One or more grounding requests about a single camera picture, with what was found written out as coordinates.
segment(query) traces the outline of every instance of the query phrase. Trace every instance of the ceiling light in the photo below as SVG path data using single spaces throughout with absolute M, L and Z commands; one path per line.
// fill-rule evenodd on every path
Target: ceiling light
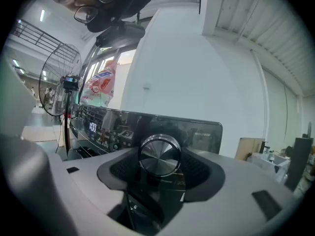
M 45 10 L 41 10 L 40 19 L 39 19 L 41 22 L 43 22 L 44 14 L 45 14 Z
M 13 60 L 13 62 L 14 62 L 14 64 L 15 64 L 17 67 L 19 67 L 18 62 L 17 62 L 15 59 Z

